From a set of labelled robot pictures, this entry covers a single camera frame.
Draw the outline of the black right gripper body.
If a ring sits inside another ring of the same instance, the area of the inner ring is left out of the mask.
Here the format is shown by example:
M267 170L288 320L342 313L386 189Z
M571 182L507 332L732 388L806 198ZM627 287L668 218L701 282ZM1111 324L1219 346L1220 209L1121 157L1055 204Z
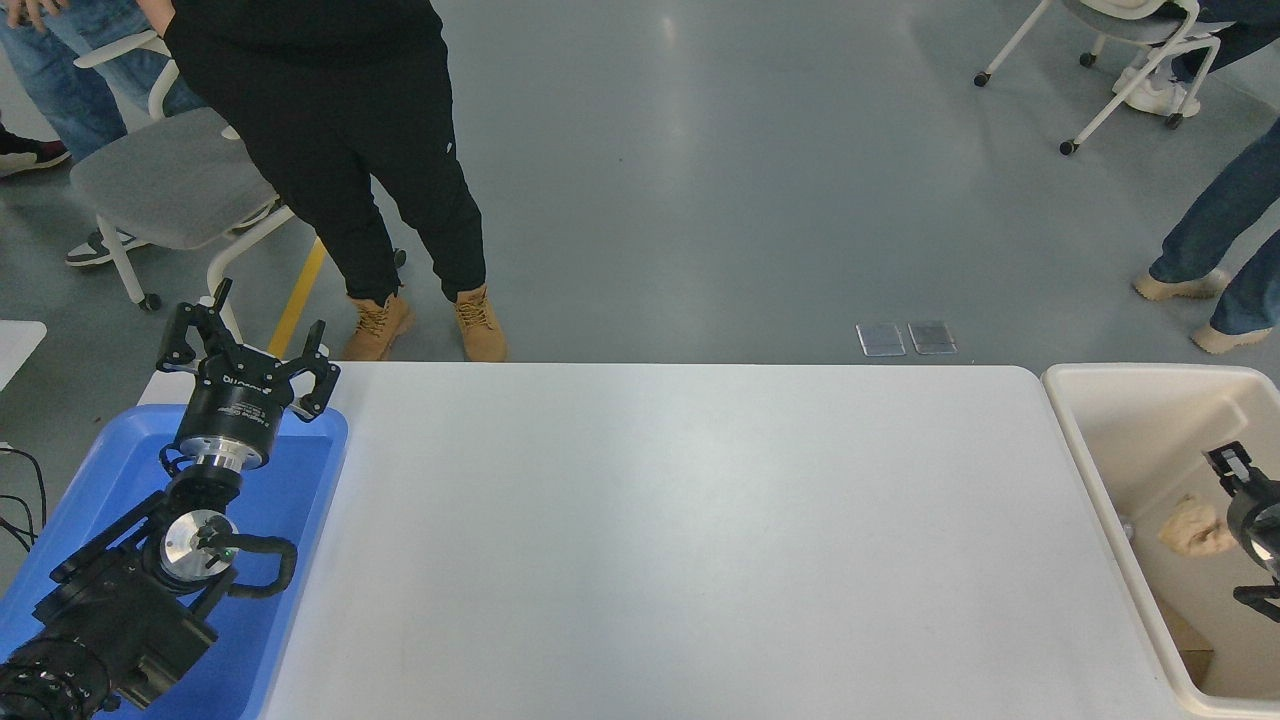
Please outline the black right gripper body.
M1228 527L1254 564L1279 579L1279 491L1276 480L1231 482Z

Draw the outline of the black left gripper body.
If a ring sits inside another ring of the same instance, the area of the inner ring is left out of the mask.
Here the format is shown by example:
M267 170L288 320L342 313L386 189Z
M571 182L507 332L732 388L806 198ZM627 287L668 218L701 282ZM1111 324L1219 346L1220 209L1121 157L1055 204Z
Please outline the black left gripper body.
M177 432L183 454L225 439L256 454L273 451L282 416L293 400L285 380L268 380L280 360L256 348L237 356L211 354L198 364L195 391Z

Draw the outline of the person's hand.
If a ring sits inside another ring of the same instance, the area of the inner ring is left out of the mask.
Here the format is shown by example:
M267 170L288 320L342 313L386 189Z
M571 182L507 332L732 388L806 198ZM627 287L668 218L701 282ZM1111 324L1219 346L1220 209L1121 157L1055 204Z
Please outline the person's hand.
M1 5L4 19L9 28L29 27L44 35L49 31L47 18L60 15L70 3L58 0L12 0L1 1Z

